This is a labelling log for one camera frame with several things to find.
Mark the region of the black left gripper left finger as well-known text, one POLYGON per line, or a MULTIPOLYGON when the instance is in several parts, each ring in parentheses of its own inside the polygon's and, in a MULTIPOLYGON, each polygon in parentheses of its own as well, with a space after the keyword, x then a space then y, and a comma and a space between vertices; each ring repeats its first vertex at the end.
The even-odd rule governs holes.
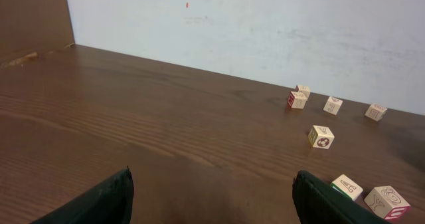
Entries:
POLYGON ((125 168, 88 191, 33 221, 37 223, 119 223, 131 221, 133 178, 125 168))

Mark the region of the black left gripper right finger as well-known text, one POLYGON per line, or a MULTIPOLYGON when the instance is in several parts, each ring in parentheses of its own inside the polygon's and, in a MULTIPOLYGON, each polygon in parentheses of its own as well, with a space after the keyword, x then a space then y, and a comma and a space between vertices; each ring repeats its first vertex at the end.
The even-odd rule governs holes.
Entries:
POLYGON ((305 170, 294 178, 292 199, 301 224, 389 224, 305 170))

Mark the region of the wooden block letter A green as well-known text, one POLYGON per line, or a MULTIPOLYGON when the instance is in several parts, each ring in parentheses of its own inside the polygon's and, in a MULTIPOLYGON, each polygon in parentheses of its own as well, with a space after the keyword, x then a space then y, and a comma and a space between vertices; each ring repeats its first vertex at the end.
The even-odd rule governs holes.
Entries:
POLYGON ((336 189, 344 196, 355 201, 363 192, 363 188, 356 184, 352 179, 342 174, 331 182, 331 187, 336 189))

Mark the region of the wooden block snail letter Y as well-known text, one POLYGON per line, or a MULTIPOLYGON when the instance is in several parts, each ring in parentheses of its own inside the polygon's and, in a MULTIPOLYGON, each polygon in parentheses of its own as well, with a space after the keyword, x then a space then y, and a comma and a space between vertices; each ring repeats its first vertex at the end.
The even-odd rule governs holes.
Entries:
POLYGON ((374 187, 364 202, 374 214, 386 221, 396 221, 410 209, 407 200, 389 185, 374 187))

